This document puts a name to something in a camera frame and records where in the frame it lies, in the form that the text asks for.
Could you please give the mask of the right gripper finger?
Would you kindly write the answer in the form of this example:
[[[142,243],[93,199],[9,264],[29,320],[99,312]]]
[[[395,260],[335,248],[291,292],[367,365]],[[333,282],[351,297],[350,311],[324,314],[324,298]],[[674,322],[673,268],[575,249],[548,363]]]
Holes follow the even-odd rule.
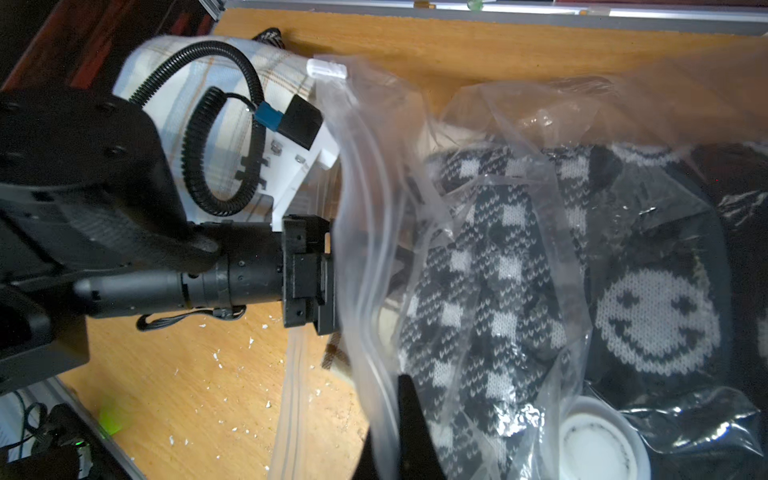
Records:
[[[401,416],[398,479],[445,480],[414,382],[407,374],[398,377],[398,403]]]

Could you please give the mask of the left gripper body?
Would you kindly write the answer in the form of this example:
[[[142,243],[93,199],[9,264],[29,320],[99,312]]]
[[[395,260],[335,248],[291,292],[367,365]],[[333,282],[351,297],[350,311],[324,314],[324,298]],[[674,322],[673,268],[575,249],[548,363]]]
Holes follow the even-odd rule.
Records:
[[[250,305],[279,301],[285,327],[310,324],[318,335],[329,335],[339,329],[333,258],[326,250],[331,226],[314,215],[286,216],[279,231],[267,223],[206,223],[204,234],[222,247],[209,270],[85,278],[74,283],[74,299],[93,318],[136,316],[143,332],[195,315],[234,321]]]

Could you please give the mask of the white blue plaid scarf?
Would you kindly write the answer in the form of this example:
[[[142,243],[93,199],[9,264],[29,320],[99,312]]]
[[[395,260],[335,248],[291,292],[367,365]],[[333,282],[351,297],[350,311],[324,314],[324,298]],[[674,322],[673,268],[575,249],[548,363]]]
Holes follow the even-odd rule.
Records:
[[[283,112],[293,96],[314,105],[310,60],[253,40],[164,36],[124,63],[113,92],[153,120],[189,221],[234,221],[260,184],[266,128],[255,112]],[[328,217],[334,167],[315,168],[301,191]]]

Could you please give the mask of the clear plastic vacuum bag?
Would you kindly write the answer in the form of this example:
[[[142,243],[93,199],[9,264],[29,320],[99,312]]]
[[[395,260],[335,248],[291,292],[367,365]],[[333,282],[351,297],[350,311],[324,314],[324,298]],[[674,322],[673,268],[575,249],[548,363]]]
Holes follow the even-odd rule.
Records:
[[[321,56],[357,479],[767,475],[767,41],[492,81]]]

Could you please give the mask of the black white chevron scarf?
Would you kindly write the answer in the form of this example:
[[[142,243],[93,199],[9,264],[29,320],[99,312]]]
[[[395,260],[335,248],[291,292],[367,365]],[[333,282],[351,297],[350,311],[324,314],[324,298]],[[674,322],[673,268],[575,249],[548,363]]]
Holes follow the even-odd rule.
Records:
[[[282,32],[277,27],[270,27],[263,30],[262,32],[254,36],[252,40],[261,44],[269,45],[277,49],[281,49],[281,50],[286,49]]]

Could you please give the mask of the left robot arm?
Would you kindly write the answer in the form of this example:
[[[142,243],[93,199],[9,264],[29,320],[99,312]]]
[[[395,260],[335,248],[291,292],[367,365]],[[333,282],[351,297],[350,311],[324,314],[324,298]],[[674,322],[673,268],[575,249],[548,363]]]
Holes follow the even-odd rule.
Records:
[[[150,116],[88,90],[1,95],[1,390],[89,359],[88,318],[141,331],[279,301],[337,332],[330,223],[191,222]]]

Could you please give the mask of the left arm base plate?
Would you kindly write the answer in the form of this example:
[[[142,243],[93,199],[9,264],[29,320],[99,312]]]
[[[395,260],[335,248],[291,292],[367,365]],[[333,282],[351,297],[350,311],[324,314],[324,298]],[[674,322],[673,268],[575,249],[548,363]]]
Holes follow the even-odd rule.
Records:
[[[106,443],[68,404],[24,409],[22,438],[1,448],[3,479],[129,479]]]

